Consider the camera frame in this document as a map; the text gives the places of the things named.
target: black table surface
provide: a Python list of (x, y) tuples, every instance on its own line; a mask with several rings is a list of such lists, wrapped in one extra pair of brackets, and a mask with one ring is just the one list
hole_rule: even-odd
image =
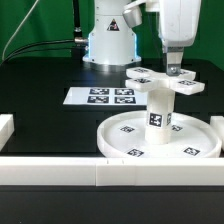
[[(163, 71), (161, 61), (142, 66)], [(202, 93), (176, 94), (175, 112), (209, 122), (224, 114), (224, 72), (204, 60), (184, 60), (206, 84)], [(106, 118), (145, 106), (63, 105), (70, 87), (125, 87), (125, 72), (105, 73), (84, 68), (71, 58), (23, 58), (0, 67), (0, 113), (14, 115), (15, 132), (0, 155), (102, 156), (96, 131)]]
[[(146, 68), (162, 71), (158, 60)], [(224, 72), (204, 60), (184, 60), (206, 83), (204, 92), (177, 94), (175, 111), (209, 122), (224, 114)], [(15, 132), (4, 156), (102, 156), (96, 130), (106, 118), (144, 106), (65, 106), (70, 87), (125, 87), (125, 72), (83, 68), (69, 58), (24, 58), (0, 67), (0, 113), (13, 113)], [(218, 224), (223, 186), (0, 186), (0, 224)]]

